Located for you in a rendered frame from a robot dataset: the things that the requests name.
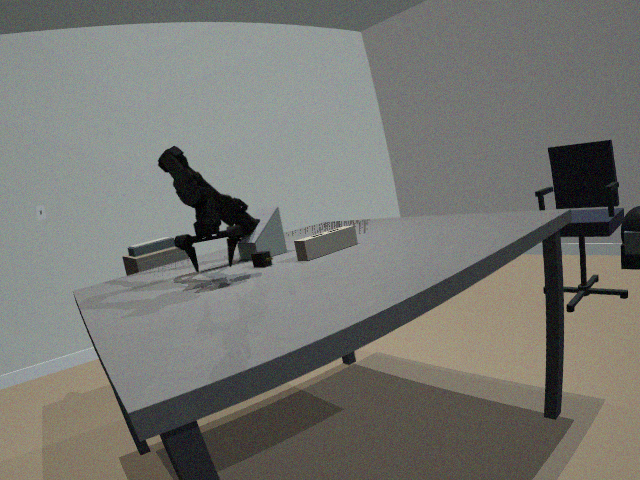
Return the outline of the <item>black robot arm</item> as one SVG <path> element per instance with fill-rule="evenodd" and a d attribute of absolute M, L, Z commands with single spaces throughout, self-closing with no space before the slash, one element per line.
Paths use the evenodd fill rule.
<path fill-rule="evenodd" d="M 239 224 L 243 227 L 244 235 L 251 235 L 260 219 L 254 219 L 246 213 L 248 206 L 242 200 L 220 194 L 210 186 L 198 171 L 193 171 L 189 167 L 186 158 L 180 148 L 172 146 L 163 152 L 158 160 L 158 166 L 173 177 L 176 194 L 185 205 L 195 208 L 196 211 L 207 208 L 216 209 L 217 213 L 210 212 L 209 217 L 197 216 L 197 221 L 194 223 L 196 236 L 219 230 L 221 221 L 229 226 Z"/>

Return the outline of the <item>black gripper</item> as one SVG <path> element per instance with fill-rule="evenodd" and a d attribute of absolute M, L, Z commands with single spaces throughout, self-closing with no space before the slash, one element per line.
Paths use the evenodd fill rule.
<path fill-rule="evenodd" d="M 214 212 L 214 214 L 217 213 L 216 209 L 214 208 L 207 208 L 207 209 L 201 209 L 196 211 L 195 212 L 196 221 L 197 221 L 198 215 L 202 215 L 202 218 L 206 218 L 206 217 L 209 217 L 210 212 Z M 217 235 L 212 236 L 212 234 L 217 234 Z M 179 235 L 179 236 L 176 236 L 174 242 L 175 242 L 176 248 L 181 248 L 182 250 L 185 250 L 187 252 L 193 266 L 196 269 L 196 272 L 199 272 L 195 248 L 192 247 L 193 243 L 225 238 L 225 237 L 228 237 L 227 242 L 228 242 L 229 264 L 231 267 L 236 245 L 239 241 L 241 241 L 240 238 L 245 237 L 243 227 L 239 224 L 227 226 L 227 230 L 223 230 L 223 231 L 215 230 L 212 233 L 205 233 L 205 234 L 201 234 L 200 236 L 191 236 L 189 234 Z"/>

